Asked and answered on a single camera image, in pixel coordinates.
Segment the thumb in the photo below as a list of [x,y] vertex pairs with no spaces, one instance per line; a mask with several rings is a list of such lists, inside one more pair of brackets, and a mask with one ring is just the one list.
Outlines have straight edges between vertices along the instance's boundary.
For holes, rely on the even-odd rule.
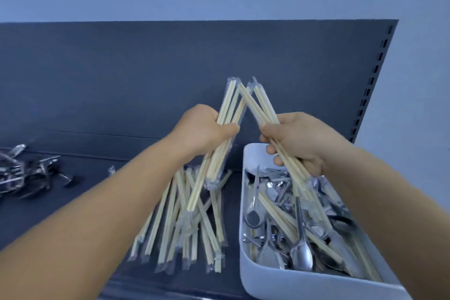
[[231,137],[234,137],[239,132],[239,126],[237,124],[224,124],[221,127],[222,141],[225,141]]
[[265,124],[260,126],[261,133],[268,138],[273,138],[280,141],[284,137],[285,125],[283,124]]

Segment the person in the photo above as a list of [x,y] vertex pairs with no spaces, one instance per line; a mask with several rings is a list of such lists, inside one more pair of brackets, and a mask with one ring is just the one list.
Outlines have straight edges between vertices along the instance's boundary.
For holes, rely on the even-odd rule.
[[[314,175],[324,174],[416,299],[446,297],[449,217],[383,161],[304,113],[261,127]],[[206,105],[188,110],[167,137],[0,252],[3,299],[95,299],[122,261],[172,175],[239,127],[220,126]],[[267,145],[269,154],[276,154]],[[282,165],[278,156],[274,162]]]

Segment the white box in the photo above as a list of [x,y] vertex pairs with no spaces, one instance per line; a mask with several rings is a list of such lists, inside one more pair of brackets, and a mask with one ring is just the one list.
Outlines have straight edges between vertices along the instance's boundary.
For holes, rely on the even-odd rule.
[[250,244],[242,242],[243,233],[250,235],[250,229],[243,223],[244,209],[249,205],[244,178],[245,169],[254,173],[258,165],[261,168],[277,167],[273,164],[273,156],[266,153],[266,144],[252,143],[246,145],[242,173],[239,247],[241,280],[247,293],[263,300],[411,300],[411,297],[366,235],[361,239],[385,283],[268,268],[250,260]]

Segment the wall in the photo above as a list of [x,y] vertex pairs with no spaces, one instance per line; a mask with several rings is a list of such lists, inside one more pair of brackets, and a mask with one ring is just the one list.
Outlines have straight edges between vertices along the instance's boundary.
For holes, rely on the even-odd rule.
[[450,210],[448,0],[0,0],[0,21],[400,19],[357,145]]

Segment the forearm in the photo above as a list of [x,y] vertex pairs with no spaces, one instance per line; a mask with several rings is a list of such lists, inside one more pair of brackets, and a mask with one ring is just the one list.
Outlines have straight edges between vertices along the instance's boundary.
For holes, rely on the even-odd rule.
[[448,215],[363,149],[342,144],[333,152],[325,158],[325,175],[407,291],[418,300],[443,298]]
[[14,241],[0,253],[2,295],[95,298],[189,159],[178,142],[163,139]]

